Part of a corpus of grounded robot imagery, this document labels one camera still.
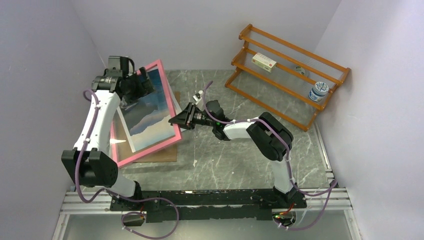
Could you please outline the pink wooden photo frame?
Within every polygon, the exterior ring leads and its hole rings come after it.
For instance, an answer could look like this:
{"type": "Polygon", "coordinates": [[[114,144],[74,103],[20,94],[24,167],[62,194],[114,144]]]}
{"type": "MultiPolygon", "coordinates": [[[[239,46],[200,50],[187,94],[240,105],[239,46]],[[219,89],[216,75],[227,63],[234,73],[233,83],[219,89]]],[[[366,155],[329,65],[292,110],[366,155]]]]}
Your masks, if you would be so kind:
{"type": "Polygon", "coordinates": [[[152,162],[151,154],[182,139],[182,131],[169,123],[181,112],[161,60],[145,66],[155,92],[135,103],[121,102],[110,129],[110,153],[119,168],[152,162]]]}

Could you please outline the landscape photo print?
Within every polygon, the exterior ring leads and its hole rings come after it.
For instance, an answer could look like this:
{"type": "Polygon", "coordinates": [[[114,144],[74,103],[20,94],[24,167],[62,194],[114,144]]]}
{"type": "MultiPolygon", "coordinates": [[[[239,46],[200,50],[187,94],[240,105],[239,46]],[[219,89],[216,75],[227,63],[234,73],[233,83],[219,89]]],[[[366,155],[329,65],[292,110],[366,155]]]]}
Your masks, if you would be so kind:
{"type": "Polygon", "coordinates": [[[122,100],[114,115],[114,135],[117,140],[123,140],[119,145],[127,145],[131,153],[136,153],[132,136],[144,131],[148,126],[161,121],[164,117],[171,118],[171,105],[168,104],[168,92],[165,91],[158,68],[147,72],[155,88],[155,92],[139,98],[133,103],[122,100]]]}

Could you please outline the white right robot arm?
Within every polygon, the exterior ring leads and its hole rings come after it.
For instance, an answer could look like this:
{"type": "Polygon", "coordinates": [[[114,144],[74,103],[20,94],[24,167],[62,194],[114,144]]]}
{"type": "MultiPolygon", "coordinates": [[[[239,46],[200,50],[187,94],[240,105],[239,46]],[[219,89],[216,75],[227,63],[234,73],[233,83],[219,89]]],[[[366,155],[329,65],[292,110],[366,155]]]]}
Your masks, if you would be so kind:
{"type": "Polygon", "coordinates": [[[190,102],[168,122],[186,130],[192,130],[196,125],[209,126],[214,136],[222,141],[251,139],[262,155],[271,162],[276,204],[286,208],[294,201],[295,180],[288,170],[288,154],[292,149],[294,137],[269,112],[263,112],[260,116],[245,121],[237,121],[226,117],[217,100],[208,101],[204,110],[190,102]]]}

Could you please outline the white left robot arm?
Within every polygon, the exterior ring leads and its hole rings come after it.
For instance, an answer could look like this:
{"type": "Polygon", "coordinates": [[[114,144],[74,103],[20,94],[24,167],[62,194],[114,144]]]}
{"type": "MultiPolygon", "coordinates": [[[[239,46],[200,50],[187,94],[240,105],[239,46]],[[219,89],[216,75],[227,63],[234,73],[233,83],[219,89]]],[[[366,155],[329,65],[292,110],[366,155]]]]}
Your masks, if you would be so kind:
{"type": "Polygon", "coordinates": [[[76,192],[85,203],[81,187],[99,187],[123,198],[130,210],[142,206],[139,183],[124,177],[109,153],[113,118],[122,100],[136,101],[155,91],[145,67],[133,73],[121,69],[105,69],[97,76],[90,89],[90,108],[78,140],[71,150],[64,150],[61,161],[75,184],[76,192]]]}

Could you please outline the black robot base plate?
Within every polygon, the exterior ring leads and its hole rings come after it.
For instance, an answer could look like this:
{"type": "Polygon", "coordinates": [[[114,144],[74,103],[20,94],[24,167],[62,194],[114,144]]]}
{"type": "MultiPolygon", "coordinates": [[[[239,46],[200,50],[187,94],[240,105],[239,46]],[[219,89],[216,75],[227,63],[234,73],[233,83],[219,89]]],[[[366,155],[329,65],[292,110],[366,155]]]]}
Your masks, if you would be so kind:
{"type": "Polygon", "coordinates": [[[271,220],[285,209],[305,209],[304,194],[296,191],[288,201],[275,194],[273,188],[219,190],[145,190],[142,202],[131,202],[113,196],[112,212],[143,211],[147,223],[184,220],[221,220],[253,218],[271,220]]]}

